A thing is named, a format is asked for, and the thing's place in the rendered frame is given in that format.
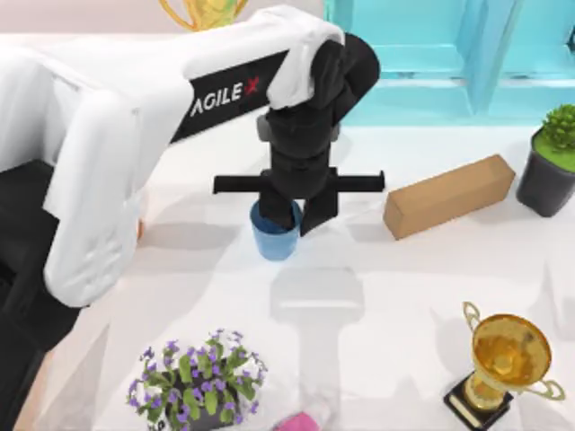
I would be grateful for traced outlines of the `gold trophy on black base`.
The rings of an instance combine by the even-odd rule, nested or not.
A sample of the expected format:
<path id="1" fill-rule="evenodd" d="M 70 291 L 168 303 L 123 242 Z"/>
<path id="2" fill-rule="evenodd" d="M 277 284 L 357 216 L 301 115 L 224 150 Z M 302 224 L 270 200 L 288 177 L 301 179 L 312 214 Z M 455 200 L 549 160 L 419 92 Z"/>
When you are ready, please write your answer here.
<path id="1" fill-rule="evenodd" d="M 483 318 L 471 302 L 463 303 L 463 314 L 472 333 L 473 370 L 444 396 L 444 403 L 469 431 L 489 431 L 525 392 L 566 399 L 560 384 L 544 378 L 553 354 L 534 323 L 509 313 Z"/>

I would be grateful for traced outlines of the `brown cardboard box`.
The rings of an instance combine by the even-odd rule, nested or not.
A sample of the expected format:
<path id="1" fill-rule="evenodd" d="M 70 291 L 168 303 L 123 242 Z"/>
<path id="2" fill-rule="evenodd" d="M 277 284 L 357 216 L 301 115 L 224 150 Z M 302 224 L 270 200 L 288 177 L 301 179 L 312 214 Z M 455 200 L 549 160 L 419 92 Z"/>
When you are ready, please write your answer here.
<path id="1" fill-rule="evenodd" d="M 388 193 L 383 221 L 396 240 L 501 202 L 515 172 L 499 154 Z"/>

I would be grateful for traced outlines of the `green plant in black pot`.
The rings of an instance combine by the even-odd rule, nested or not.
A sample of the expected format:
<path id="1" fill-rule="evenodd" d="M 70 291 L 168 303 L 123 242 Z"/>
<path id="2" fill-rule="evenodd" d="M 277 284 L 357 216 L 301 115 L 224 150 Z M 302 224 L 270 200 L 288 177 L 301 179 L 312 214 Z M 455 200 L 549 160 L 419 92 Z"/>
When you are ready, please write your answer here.
<path id="1" fill-rule="evenodd" d="M 542 217 L 555 216 L 575 194 L 575 104 L 550 110 L 531 136 L 517 201 Z"/>

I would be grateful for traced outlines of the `purple flowers in black pot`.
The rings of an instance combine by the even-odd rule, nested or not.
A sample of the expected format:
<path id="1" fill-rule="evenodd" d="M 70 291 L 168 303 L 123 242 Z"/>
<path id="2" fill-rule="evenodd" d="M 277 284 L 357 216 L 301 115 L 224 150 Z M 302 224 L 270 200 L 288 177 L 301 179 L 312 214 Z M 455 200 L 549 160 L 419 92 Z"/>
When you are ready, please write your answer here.
<path id="1" fill-rule="evenodd" d="M 257 413 L 269 368 L 243 345 L 237 330 L 217 329 L 197 346 L 177 339 L 139 357 L 142 372 L 126 404 L 146 420 L 146 431 L 215 431 Z"/>

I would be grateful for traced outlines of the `light blue rack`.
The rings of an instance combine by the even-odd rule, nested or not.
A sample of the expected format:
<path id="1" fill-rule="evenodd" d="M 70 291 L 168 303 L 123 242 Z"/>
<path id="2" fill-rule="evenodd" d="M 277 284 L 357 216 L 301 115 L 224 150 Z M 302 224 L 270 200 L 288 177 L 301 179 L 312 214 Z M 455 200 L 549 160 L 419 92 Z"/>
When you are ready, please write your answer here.
<path id="1" fill-rule="evenodd" d="M 537 125 L 575 104 L 575 0 L 323 0 L 376 52 L 346 124 Z"/>

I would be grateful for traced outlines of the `blue cup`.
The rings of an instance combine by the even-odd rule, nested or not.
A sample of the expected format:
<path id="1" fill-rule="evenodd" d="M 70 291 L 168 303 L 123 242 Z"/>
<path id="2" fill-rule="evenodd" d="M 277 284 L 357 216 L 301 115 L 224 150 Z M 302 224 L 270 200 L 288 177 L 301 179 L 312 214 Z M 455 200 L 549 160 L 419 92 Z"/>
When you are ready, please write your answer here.
<path id="1" fill-rule="evenodd" d="M 264 259 L 282 261 L 289 258 L 296 249 L 302 220 L 302 211 L 296 201 L 291 204 L 291 212 L 295 225 L 288 230 L 261 216 L 258 201 L 252 205 L 252 232 L 258 251 Z"/>

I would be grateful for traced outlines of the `pink bottle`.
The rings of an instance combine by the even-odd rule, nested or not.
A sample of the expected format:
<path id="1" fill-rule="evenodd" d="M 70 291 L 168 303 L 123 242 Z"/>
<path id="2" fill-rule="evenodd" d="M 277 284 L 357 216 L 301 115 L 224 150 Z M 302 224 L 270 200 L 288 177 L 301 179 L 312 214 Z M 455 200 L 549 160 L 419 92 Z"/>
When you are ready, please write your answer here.
<path id="1" fill-rule="evenodd" d="M 323 431 L 330 419 L 329 415 L 301 411 L 280 420 L 271 431 Z"/>

